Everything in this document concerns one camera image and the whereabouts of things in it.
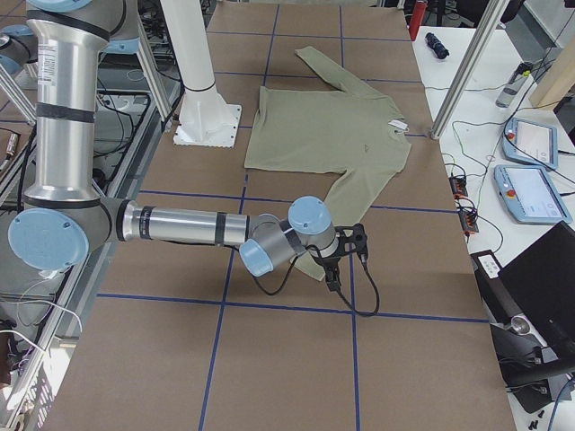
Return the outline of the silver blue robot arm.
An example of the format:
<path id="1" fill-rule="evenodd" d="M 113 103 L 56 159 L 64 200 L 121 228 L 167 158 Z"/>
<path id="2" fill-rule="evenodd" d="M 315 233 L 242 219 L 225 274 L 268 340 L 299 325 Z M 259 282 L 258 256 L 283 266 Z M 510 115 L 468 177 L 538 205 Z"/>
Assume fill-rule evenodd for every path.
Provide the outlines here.
<path id="1" fill-rule="evenodd" d="M 297 199 L 287 218 L 142 207 L 93 186 L 93 140 L 100 54 L 135 53 L 141 22 L 134 1 L 30 1 L 38 40 L 35 180 L 8 229 L 14 254 L 40 270 L 69 268 L 107 242 L 135 238 L 236 248 L 262 276 L 309 254 L 332 291 L 341 287 L 342 230 L 315 197 Z"/>

